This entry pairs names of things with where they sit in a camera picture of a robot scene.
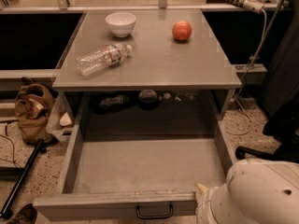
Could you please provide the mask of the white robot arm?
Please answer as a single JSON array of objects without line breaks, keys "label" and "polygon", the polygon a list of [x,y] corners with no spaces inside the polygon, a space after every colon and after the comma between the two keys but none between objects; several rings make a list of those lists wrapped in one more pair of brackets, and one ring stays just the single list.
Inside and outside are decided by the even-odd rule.
[{"label": "white robot arm", "polygon": [[299,224],[299,164],[245,159],[219,187],[196,187],[197,224]]}]

